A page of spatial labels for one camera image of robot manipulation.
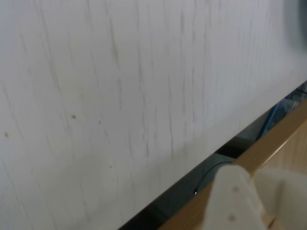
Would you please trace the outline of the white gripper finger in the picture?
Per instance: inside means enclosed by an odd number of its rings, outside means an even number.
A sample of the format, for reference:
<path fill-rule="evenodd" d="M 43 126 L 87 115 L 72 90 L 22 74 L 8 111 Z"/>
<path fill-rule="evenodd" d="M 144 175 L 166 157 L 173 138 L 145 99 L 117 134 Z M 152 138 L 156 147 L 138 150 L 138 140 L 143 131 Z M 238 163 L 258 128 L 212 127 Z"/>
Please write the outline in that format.
<path fill-rule="evenodd" d="M 204 214 L 204 230 L 265 230 L 263 205 L 250 174 L 241 166 L 221 167 Z"/>
<path fill-rule="evenodd" d="M 261 169 L 253 180 L 267 214 L 285 230 L 307 228 L 307 176 L 281 169 Z"/>

